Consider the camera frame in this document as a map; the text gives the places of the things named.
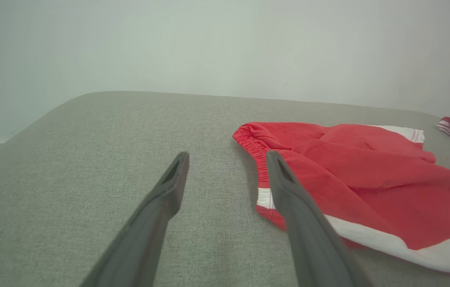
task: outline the white trim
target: white trim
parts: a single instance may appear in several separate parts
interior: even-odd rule
[[[423,135],[422,130],[396,127],[396,126],[372,126],[372,125],[367,125],[367,126],[383,128],[385,130],[401,134],[402,136],[404,136],[404,138],[407,138],[411,142],[417,142],[417,143],[422,144],[423,141],[425,140],[425,136]]]
[[[440,129],[440,130],[442,130],[442,131],[444,131],[445,133],[447,133],[447,134],[450,135],[450,128],[448,128],[448,127],[442,127],[442,126],[437,126],[437,127],[438,127],[438,129]]]
[[[445,120],[440,120],[439,123],[450,128],[450,123]]]
[[[271,193],[271,189],[267,188],[258,188],[258,198],[257,198],[257,205],[269,208],[269,209],[275,209],[274,208],[274,202],[273,202],[273,194]]]
[[[258,205],[274,209],[270,204],[272,198],[271,189],[258,189]],[[333,216],[325,215],[325,217],[334,230],[344,238],[418,265],[450,272],[450,238],[433,246],[412,250],[398,236]]]

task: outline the gray fabric tabletop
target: gray fabric tabletop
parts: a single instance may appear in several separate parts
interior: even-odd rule
[[[157,286],[297,285],[287,234],[255,211],[256,167],[232,139],[246,122],[393,125],[425,131],[450,168],[450,136],[429,114],[351,105],[153,92],[70,100],[0,147],[0,286],[78,286],[178,152],[190,153]],[[378,286],[450,286],[450,275],[373,250],[354,256]]]

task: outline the white backdrop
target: white backdrop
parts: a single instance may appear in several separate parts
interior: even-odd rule
[[[450,116],[450,0],[0,0],[0,142],[106,90]]]

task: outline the gray textured fabric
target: gray textured fabric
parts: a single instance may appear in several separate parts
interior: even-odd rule
[[[255,212],[256,167],[232,139],[245,122],[395,125],[425,131],[450,168],[450,137],[425,113],[152,92],[100,92],[50,111],[0,147],[0,286],[77,286],[180,151],[190,171],[166,234],[158,286],[290,286],[285,232]],[[450,276],[354,251],[378,286]]]

